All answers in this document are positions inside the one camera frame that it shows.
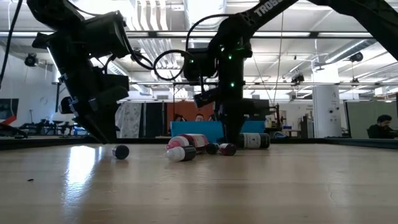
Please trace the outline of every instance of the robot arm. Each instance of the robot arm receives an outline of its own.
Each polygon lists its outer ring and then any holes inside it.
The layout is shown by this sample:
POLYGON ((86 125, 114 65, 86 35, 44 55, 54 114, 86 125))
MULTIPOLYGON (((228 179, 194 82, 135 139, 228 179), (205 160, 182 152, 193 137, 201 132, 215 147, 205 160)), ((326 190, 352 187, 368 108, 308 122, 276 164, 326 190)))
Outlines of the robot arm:
MULTIPOLYGON (((250 38, 264 24, 289 8, 298 0, 262 0, 251 9, 229 16, 209 43, 206 58, 198 64, 186 64, 187 74, 198 67, 200 71, 213 66, 217 70, 219 83, 217 89, 195 96, 198 105, 216 101, 225 140, 234 143, 244 123, 243 114, 255 113, 254 105, 243 99, 243 62, 251 57, 250 38)), ((316 5, 330 6, 336 12, 352 16, 380 44, 398 60, 398 13, 384 0, 310 0, 316 5)), ((197 49, 188 50, 192 55, 197 49)))
MULTIPOLYGON (((214 52, 232 36, 244 42, 263 25, 298 0, 260 0, 247 11, 225 19, 209 45, 214 52)), ((394 58, 398 60, 398 13, 385 0, 308 0, 318 6, 329 6, 340 14, 354 17, 394 58)))
MULTIPOLYGON (((195 96, 195 101, 200 106, 216 102, 226 141, 237 140, 243 115, 255 109, 243 99, 243 67, 245 58, 252 56, 251 37, 297 1, 260 0, 252 9, 225 19, 207 49, 188 49, 184 75, 189 81, 199 80, 198 74, 210 77, 217 71, 218 87, 195 96)), ((309 1, 353 16, 398 59, 398 13, 384 0, 309 1)), ((62 74, 61 81, 71 94, 63 100, 62 111, 74 113, 76 121, 100 142, 113 142, 116 102, 128 96, 129 80, 104 75, 100 68, 93 67, 90 58, 111 54, 112 58, 128 54, 137 57, 123 30, 122 16, 110 12, 84 20, 68 0, 27 0, 27 4, 38 21, 57 31, 52 35, 39 34, 34 47, 49 49, 62 74)))

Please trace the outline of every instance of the white curtain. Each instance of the white curtain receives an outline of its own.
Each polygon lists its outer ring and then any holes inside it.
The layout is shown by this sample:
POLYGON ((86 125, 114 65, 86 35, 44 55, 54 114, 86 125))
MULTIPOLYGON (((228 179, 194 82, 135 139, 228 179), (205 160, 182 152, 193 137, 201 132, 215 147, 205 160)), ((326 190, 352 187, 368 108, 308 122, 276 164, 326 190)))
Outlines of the white curtain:
POLYGON ((123 103, 116 112, 116 126, 120 132, 118 138, 138 138, 142 103, 123 103))

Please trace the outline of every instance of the orange wall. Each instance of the orange wall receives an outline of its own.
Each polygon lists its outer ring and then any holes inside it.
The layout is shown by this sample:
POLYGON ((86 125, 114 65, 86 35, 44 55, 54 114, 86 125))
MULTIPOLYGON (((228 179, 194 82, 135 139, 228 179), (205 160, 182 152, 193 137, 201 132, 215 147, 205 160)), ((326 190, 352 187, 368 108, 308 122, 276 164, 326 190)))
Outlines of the orange wall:
MULTIPOLYGON (((205 121, 207 121, 210 115, 213 114, 213 104, 206 105, 202 108, 197 108, 194 102, 176 102, 175 103, 175 114, 182 115, 187 121, 195 121, 197 114, 203 114, 205 121)), ((173 103, 167 103, 167 127, 170 127, 170 122, 173 121, 173 103)))

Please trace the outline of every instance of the table surface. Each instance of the table surface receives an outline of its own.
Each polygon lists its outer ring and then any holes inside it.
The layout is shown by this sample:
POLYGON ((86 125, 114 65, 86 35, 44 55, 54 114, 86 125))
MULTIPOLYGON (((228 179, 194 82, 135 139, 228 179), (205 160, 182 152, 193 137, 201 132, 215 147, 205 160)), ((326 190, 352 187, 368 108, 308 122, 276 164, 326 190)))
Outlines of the table surface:
POLYGON ((397 223, 398 152, 272 145, 171 163, 163 145, 0 152, 0 223, 397 223))

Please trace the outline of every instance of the blue box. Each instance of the blue box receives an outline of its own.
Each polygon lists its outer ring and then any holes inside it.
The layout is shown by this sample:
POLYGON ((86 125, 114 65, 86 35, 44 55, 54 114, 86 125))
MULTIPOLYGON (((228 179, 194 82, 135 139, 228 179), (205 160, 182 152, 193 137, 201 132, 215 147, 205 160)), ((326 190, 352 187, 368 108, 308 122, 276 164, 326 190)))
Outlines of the blue box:
MULTIPOLYGON (((224 136, 220 121, 172 121, 170 129, 173 137, 179 134, 204 134, 209 142, 216 142, 217 139, 224 136)), ((264 130, 264 121, 246 121, 241 133, 264 133, 264 130)))

